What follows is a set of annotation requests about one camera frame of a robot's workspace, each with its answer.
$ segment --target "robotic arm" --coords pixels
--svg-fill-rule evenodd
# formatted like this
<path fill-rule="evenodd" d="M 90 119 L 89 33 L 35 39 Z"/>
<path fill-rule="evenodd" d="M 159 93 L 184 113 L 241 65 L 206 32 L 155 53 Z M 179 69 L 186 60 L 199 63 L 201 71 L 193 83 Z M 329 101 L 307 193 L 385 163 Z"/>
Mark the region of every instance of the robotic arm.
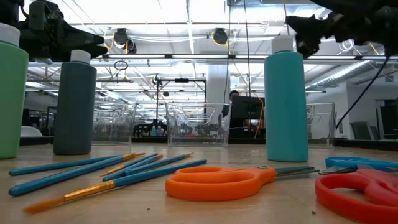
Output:
<path fill-rule="evenodd" d="M 84 50 L 96 58 L 108 52 L 103 37 L 73 28 L 64 19 L 58 5 L 36 0 L 24 10 L 24 0 L 0 0 L 0 23 L 18 28 L 21 32 L 19 47 L 28 52 L 31 60 L 51 59 L 67 62 L 72 50 Z M 26 16 L 19 21 L 19 7 Z"/>
<path fill-rule="evenodd" d="M 356 45 L 377 42 L 385 55 L 398 54 L 398 2 L 394 0 L 311 0 L 332 10 L 325 20 L 287 16 L 286 23 L 296 31 L 297 51 L 304 58 L 319 50 L 321 38 L 336 42 L 353 39 Z"/>

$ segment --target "ceiling duct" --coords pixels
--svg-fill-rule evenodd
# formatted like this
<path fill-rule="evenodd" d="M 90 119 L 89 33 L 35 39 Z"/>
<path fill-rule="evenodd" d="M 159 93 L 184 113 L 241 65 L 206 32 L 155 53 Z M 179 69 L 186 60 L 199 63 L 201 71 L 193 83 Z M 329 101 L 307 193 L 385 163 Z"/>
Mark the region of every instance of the ceiling duct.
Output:
<path fill-rule="evenodd" d="M 326 72 L 322 76 L 316 78 L 305 86 L 306 90 L 326 88 L 332 85 L 336 85 L 349 78 L 353 78 L 364 72 L 373 70 L 380 67 L 375 61 L 366 60 L 363 62 L 357 62 L 353 65 L 342 65 L 336 69 Z"/>

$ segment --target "turquoise paint bottle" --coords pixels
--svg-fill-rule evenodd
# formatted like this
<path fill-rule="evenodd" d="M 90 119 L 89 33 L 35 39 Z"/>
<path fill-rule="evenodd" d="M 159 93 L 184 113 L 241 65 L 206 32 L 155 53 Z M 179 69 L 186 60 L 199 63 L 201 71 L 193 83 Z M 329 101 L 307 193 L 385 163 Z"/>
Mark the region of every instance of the turquoise paint bottle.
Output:
<path fill-rule="evenodd" d="M 291 37 L 272 40 L 264 61 L 267 156 L 269 160 L 308 160 L 303 56 L 293 52 Z"/>
<path fill-rule="evenodd" d="M 0 24 L 0 159 L 17 156 L 29 54 L 19 47 L 19 30 Z"/>

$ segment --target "table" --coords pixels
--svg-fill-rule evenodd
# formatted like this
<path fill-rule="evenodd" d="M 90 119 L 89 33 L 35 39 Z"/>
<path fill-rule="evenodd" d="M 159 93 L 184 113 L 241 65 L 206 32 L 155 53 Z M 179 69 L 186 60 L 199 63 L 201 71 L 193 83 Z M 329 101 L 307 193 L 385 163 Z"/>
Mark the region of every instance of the table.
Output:
<path fill-rule="evenodd" d="M 206 166 L 250 167 L 267 165 L 289 167 L 311 165 L 325 168 L 328 156 L 361 156 L 371 159 L 398 161 L 397 152 L 367 149 L 310 149 L 306 163 L 273 162 L 266 159 L 264 145 L 230 145 L 216 147 L 170 147 L 165 144 L 134 144 L 133 146 L 93 147 L 90 155 L 54 156 L 52 146 L 21 147 L 15 159 L 0 160 L 0 223 L 354 223 L 319 205 L 315 200 L 314 181 L 318 174 L 300 179 L 284 179 L 262 187 L 252 197 L 229 202 L 188 202 L 172 198 L 165 193 L 166 177 L 148 180 L 135 185 L 112 190 L 79 201 L 66 203 L 46 212 L 25 215 L 22 209 L 40 200 L 61 196 L 101 181 L 105 168 L 19 197 L 7 194 L 16 184 L 56 174 L 66 170 L 8 176 L 8 170 L 16 167 L 37 166 L 90 157 L 126 154 L 130 152 L 158 152 L 165 157 L 194 152 L 188 162 L 208 159 Z M 356 198 L 358 192 L 344 191 Z"/>

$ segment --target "plastic storage container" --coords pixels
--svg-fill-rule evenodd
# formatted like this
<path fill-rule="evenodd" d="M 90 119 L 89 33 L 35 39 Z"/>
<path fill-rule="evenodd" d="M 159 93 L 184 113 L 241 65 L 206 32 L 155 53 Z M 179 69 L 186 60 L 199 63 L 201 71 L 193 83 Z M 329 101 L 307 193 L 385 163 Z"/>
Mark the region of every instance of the plastic storage container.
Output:
<path fill-rule="evenodd" d="M 228 145 L 229 103 L 167 103 L 169 146 Z"/>
<path fill-rule="evenodd" d="M 95 102 L 92 145 L 130 145 L 136 105 Z"/>
<path fill-rule="evenodd" d="M 333 147 L 335 104 L 307 104 L 308 143 L 310 147 Z"/>

